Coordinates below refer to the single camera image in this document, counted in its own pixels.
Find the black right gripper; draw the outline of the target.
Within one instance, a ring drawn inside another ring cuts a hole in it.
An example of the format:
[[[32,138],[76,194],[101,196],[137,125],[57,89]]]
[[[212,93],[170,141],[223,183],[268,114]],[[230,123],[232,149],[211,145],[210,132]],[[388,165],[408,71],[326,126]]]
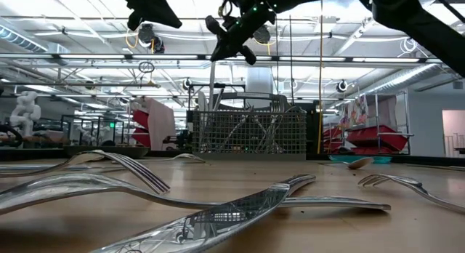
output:
[[[230,10],[233,9],[232,0],[222,2],[221,17],[224,20],[223,26],[226,31],[221,37],[217,37],[217,44],[211,53],[210,61],[215,62],[235,57],[240,52],[249,65],[254,65],[256,63],[254,52],[246,45],[243,45],[240,50],[239,47],[267,21],[274,22],[276,3],[271,1],[254,2],[240,17],[231,17],[230,12],[225,13],[227,4],[230,5]]]

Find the grey mesh silverware basket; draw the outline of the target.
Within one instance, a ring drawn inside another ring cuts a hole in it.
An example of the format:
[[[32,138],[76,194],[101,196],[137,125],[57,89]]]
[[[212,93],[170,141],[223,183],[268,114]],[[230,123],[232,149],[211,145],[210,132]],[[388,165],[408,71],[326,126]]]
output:
[[[204,159],[306,159],[307,112],[283,95],[261,92],[198,94],[189,112],[192,152]]]

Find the black metal stand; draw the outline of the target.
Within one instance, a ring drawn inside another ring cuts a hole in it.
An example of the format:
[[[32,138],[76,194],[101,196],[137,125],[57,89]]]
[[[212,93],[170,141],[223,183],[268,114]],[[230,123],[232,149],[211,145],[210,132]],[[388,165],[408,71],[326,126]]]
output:
[[[192,89],[190,91],[187,91],[188,93],[188,110],[191,108],[191,100],[196,96],[204,87],[209,87],[209,84],[191,84]],[[214,88],[215,89],[221,89],[221,92],[219,93],[218,97],[222,97],[224,89],[227,87],[231,87],[233,89],[236,89],[237,87],[242,88],[243,90],[246,89],[246,86],[243,84],[223,84],[223,83],[214,83]],[[217,101],[217,98],[214,99],[214,104],[213,104],[213,109],[215,106],[215,102]]]

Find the white round column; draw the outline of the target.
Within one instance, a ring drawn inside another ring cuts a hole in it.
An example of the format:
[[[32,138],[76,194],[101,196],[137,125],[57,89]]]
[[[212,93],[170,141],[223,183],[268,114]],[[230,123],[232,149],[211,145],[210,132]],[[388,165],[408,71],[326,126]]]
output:
[[[248,68],[246,74],[246,91],[273,93],[273,77],[270,68]]]

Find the long horizontal light bar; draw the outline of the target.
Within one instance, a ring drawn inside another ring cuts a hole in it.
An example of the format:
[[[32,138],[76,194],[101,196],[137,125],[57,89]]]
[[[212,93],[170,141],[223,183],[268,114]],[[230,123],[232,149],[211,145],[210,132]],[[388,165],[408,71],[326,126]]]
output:
[[[210,60],[210,55],[117,55],[117,54],[20,54],[20,53],[0,53],[0,58],[7,59],[43,59],[43,60]],[[310,57],[310,56],[256,56],[257,61],[296,61],[296,62],[318,62],[322,60],[327,63],[428,63],[444,64],[438,58],[418,58],[418,57]]]

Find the pale pink panel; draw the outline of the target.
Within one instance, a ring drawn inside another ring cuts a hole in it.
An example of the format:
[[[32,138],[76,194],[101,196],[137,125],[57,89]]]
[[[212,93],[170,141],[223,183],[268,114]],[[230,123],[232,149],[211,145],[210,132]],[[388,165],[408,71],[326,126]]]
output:
[[[153,98],[146,98],[145,103],[148,111],[150,149],[163,150],[163,140],[176,134],[174,111]]]

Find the red plastic storage bin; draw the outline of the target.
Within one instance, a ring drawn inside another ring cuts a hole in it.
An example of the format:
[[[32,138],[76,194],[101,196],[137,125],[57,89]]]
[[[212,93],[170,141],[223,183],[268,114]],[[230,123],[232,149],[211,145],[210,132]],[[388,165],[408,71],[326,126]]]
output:
[[[133,121],[137,122],[141,127],[144,129],[148,129],[148,117],[149,114],[141,111],[141,110],[136,110],[132,113],[133,115]]]
[[[369,126],[348,131],[346,141],[356,147],[386,147],[401,152],[408,143],[410,134],[399,133],[389,126]]]
[[[386,147],[356,147],[351,149],[357,155],[387,155],[396,154],[396,150],[390,150]]]
[[[343,146],[343,133],[340,127],[329,127],[323,132],[324,153],[337,153]]]
[[[135,139],[140,145],[150,147],[150,134],[145,128],[137,127],[132,133],[132,138]]]

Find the colourful hanging poster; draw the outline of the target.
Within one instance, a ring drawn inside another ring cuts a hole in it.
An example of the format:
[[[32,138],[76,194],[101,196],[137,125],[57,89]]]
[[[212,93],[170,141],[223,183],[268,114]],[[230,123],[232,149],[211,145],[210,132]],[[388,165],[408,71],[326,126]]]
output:
[[[365,95],[343,106],[339,125],[342,128],[350,128],[366,124],[368,120],[368,104]]]

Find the metal shelf rack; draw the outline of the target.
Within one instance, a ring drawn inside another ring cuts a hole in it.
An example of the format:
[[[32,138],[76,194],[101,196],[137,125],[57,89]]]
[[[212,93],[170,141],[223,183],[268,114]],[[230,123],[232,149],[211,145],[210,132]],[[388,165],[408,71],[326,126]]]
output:
[[[388,95],[375,93],[373,95],[365,95],[368,104],[368,120],[364,125],[352,126],[350,128],[342,128],[339,121],[342,115],[343,106],[354,100],[348,100],[342,104],[338,104],[330,109],[333,113],[331,118],[323,120],[323,132],[329,127],[340,127],[343,133],[343,146],[340,147],[337,153],[329,154],[349,154],[357,155],[351,151],[354,145],[346,141],[348,131],[351,129],[359,129],[364,127],[373,127],[385,125],[396,132],[410,134],[408,143],[405,148],[396,154],[387,155],[409,155],[411,154],[411,138],[413,134],[410,126],[410,114],[408,107],[408,93],[400,92],[398,94]]]

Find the teal round plate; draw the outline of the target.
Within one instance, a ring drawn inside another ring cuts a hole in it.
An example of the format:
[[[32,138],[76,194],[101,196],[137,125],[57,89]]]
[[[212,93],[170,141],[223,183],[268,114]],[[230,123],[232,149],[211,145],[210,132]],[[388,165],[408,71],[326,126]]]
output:
[[[351,163],[362,158],[372,158],[375,164],[389,164],[392,160],[392,157],[390,156],[329,155],[328,157],[332,161],[347,163]]]

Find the long foreground silver fork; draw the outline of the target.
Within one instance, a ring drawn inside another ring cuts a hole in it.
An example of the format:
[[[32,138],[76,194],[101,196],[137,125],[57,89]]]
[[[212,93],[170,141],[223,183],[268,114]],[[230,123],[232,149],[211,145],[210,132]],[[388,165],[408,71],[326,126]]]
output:
[[[0,215],[29,206],[93,193],[122,192],[165,206],[183,209],[208,209],[217,202],[197,202],[169,198],[138,188],[131,183],[102,174],[70,173],[42,177],[0,192]],[[280,208],[340,206],[362,209],[390,210],[389,204],[379,204],[357,198],[337,196],[288,197]]]

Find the black metal frame enclosure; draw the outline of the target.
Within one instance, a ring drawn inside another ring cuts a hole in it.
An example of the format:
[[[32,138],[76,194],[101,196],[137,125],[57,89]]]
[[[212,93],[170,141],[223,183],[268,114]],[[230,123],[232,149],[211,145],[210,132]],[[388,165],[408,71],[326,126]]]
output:
[[[115,123],[115,127],[110,128],[110,123]],[[69,145],[115,146],[125,143],[125,122],[107,116],[62,115],[60,129]]]

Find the ribbed grey ceiling duct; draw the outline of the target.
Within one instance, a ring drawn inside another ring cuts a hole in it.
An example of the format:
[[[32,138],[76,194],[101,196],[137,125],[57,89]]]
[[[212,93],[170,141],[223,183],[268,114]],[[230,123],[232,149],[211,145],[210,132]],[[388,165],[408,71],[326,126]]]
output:
[[[42,45],[20,35],[19,33],[0,25],[0,39],[8,41],[11,44],[15,44],[23,49],[26,49],[34,53],[45,53],[47,48]]]

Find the silver ventilation duct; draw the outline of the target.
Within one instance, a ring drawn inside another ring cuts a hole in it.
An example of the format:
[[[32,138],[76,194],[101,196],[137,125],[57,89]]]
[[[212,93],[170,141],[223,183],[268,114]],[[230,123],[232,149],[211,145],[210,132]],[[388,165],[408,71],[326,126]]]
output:
[[[442,66],[440,64],[428,64],[408,70],[398,71],[377,81],[369,87],[362,89],[359,95],[372,95],[380,92],[397,92],[411,84],[436,76],[441,72]]]

